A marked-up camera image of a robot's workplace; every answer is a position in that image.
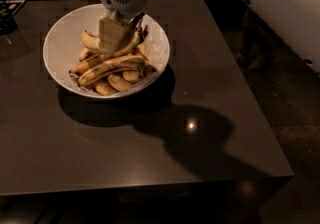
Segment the small banana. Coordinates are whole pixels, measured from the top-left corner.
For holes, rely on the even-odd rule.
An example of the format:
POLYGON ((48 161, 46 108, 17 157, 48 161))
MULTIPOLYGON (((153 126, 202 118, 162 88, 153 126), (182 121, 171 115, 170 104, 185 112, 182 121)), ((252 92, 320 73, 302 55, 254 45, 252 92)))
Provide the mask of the small banana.
POLYGON ((122 76, 127 82, 130 83, 136 83, 143 79, 143 76, 139 71, 123 71, 122 76))
POLYGON ((92 56, 94 56, 94 53, 91 52, 89 49, 84 48, 82 50, 82 52, 80 53, 80 55, 79 55, 79 61, 82 62, 82 61, 87 60, 88 58, 90 58, 92 56))

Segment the long spotted front banana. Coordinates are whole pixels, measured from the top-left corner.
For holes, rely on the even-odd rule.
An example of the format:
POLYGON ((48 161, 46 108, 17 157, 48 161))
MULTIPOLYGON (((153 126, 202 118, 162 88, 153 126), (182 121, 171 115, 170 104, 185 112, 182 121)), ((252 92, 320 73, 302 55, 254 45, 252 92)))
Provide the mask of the long spotted front banana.
POLYGON ((88 86, 99 79, 111 74, 115 70, 141 70, 145 66, 145 60, 141 56, 126 55, 106 60, 80 76, 79 86, 88 86))

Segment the upper left small banana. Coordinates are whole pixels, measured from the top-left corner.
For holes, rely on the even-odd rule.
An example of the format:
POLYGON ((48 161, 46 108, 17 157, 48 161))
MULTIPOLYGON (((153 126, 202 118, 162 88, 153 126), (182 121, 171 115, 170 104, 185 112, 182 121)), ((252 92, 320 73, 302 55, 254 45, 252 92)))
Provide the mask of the upper left small banana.
POLYGON ((82 62, 82 61, 87 60, 88 58, 90 58, 92 56, 94 56, 94 53, 91 52, 89 49, 84 48, 82 50, 82 52, 80 53, 80 55, 79 55, 79 61, 82 62))

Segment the bottom left banana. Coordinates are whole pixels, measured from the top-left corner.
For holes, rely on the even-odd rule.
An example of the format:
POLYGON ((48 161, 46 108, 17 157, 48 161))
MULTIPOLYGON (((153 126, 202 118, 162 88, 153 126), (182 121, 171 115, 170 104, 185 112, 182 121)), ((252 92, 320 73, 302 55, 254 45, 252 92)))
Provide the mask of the bottom left banana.
POLYGON ((117 93, 106 80, 100 79, 92 84, 95 91, 102 96, 110 96, 117 93))

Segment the black object at left edge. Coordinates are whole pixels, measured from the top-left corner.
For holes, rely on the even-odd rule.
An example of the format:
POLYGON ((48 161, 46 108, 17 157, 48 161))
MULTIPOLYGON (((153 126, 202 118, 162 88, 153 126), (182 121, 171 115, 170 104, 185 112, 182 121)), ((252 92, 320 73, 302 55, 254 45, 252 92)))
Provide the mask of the black object at left edge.
POLYGON ((0 35, 12 33, 17 29, 17 23, 14 19, 16 8, 16 4, 0 0, 0 35))

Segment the small right banana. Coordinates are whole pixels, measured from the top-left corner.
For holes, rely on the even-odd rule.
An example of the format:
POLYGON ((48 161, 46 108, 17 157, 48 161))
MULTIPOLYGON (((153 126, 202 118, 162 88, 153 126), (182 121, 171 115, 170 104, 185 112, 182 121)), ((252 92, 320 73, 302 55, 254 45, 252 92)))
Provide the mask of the small right banana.
POLYGON ((143 76, 139 71, 123 71, 122 76, 127 82, 130 83, 136 83, 143 79, 143 76))

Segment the white paper bowl liner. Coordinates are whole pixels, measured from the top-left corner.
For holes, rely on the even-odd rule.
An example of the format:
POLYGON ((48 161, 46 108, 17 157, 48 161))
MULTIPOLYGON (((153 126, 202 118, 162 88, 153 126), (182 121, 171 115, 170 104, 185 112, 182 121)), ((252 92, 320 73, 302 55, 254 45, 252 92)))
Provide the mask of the white paper bowl liner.
POLYGON ((115 70, 111 73, 119 73, 122 75, 123 71, 139 71, 143 79, 139 82, 132 83, 132 86, 128 90, 124 92, 117 91, 117 93, 110 96, 102 96, 95 91, 92 86, 93 83, 88 86, 79 86, 78 79, 81 75, 70 74, 69 71, 64 75, 66 87, 82 96, 99 99, 121 98, 142 91, 155 82, 164 72, 170 57, 168 39, 164 33, 160 33, 157 36, 150 33, 142 43, 126 55, 141 56, 145 60, 145 66, 141 70, 115 70))

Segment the left lower banana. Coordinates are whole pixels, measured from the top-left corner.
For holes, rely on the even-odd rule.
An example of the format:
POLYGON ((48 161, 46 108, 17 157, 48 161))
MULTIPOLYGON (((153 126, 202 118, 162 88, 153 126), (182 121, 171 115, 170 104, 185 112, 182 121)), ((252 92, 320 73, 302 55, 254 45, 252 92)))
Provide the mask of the left lower banana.
POLYGON ((107 55, 99 55, 99 54, 94 55, 92 57, 87 58, 84 61, 81 61, 80 63, 78 63, 74 67, 72 67, 69 70, 69 73, 80 76, 83 73, 85 73, 87 70, 89 70, 90 68, 93 68, 94 66, 96 66, 96 65, 98 65, 108 59, 109 59, 109 56, 107 56, 107 55))

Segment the person's feet in background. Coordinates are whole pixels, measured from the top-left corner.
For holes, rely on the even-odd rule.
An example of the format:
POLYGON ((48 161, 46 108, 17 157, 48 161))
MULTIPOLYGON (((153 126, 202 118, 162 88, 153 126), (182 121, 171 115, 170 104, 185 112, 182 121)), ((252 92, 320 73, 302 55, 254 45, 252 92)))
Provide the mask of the person's feet in background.
POLYGON ((272 62, 273 54, 262 20, 250 7, 244 14, 242 29, 240 48, 235 56, 237 64, 250 70, 265 68, 272 62))

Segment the bottom middle banana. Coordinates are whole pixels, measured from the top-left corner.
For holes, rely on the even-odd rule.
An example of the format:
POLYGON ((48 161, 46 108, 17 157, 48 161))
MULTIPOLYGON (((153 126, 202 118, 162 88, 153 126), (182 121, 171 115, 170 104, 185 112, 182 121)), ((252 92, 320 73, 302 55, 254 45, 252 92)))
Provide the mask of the bottom middle banana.
POLYGON ((110 74, 107 80, 108 83, 119 92, 124 92, 132 86, 132 83, 126 81, 119 73, 110 74))

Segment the large curved top banana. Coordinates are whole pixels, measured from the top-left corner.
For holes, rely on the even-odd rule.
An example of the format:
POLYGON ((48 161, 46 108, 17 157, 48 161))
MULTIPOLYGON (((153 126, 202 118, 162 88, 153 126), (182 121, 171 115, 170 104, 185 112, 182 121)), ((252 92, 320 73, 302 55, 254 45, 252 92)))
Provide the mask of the large curved top banana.
POLYGON ((98 34, 95 35, 88 30, 84 30, 80 35, 80 41, 84 47, 96 54, 104 54, 110 57, 119 57, 121 55, 126 55, 129 52, 131 52, 135 47, 137 47, 141 42, 141 23, 143 21, 144 15, 145 13, 141 12, 131 19, 122 17, 117 11, 108 12, 105 15, 103 15, 107 16, 110 20, 130 26, 129 44, 122 50, 115 52, 113 55, 104 54, 99 50, 99 31, 98 34))

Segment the white bowl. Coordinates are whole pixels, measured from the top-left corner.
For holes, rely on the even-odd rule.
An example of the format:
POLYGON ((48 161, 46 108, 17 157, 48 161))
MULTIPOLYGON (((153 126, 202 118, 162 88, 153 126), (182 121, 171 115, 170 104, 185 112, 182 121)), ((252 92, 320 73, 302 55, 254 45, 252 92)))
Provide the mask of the white bowl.
MULTIPOLYGON (((99 18, 104 13, 102 4, 81 7, 58 20, 46 36, 43 48, 46 69, 51 77, 69 92, 73 91, 66 87, 64 75, 79 62, 79 55, 84 49, 80 35, 85 29, 97 34, 99 18)), ((162 27, 149 15, 143 17, 142 27, 148 28, 148 35, 150 33, 154 36, 160 33, 165 34, 162 27)))

